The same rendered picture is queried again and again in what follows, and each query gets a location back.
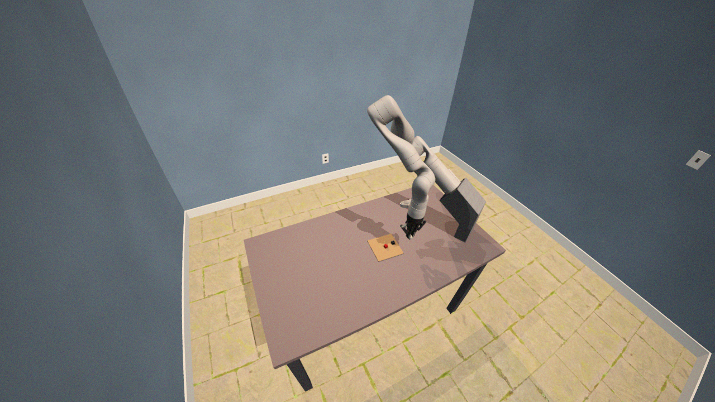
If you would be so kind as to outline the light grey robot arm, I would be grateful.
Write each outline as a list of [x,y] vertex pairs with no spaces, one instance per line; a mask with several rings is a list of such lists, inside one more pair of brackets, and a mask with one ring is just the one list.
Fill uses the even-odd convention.
[[[454,173],[445,167],[436,154],[427,147],[420,136],[414,136],[414,130],[409,125],[395,99],[390,95],[379,99],[367,109],[373,124],[386,141],[395,150],[404,167],[410,173],[418,175],[412,186],[412,198],[402,201],[401,208],[408,208],[408,215],[414,219],[421,219],[426,214],[428,191],[436,184],[445,194],[454,191],[461,181]],[[386,124],[392,121],[391,129]],[[421,155],[426,153],[424,162]]]

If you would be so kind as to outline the tan square mat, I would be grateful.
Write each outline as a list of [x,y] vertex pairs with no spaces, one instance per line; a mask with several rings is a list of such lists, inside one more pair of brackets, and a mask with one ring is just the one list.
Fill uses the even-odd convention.
[[[391,244],[392,240],[395,240],[392,234],[367,240],[378,262],[403,254],[403,250],[401,250],[400,245],[397,244],[396,240],[395,245]],[[388,248],[385,248],[384,244],[388,244]]]

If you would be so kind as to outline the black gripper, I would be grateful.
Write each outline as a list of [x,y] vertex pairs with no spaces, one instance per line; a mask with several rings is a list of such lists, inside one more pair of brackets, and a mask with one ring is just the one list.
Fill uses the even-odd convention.
[[[419,224],[419,223],[421,223],[421,224]],[[404,225],[401,224],[400,227],[403,229],[404,233],[406,234],[406,237],[408,237],[408,239],[409,239],[411,237],[411,235],[413,235],[413,237],[414,237],[414,234],[417,231],[420,231],[421,227],[424,226],[424,224],[426,224],[424,217],[422,217],[421,219],[414,219],[413,217],[410,217],[409,215],[407,215],[406,223]],[[420,227],[418,227],[418,226],[420,226]],[[408,227],[408,229],[406,229],[406,227]]]

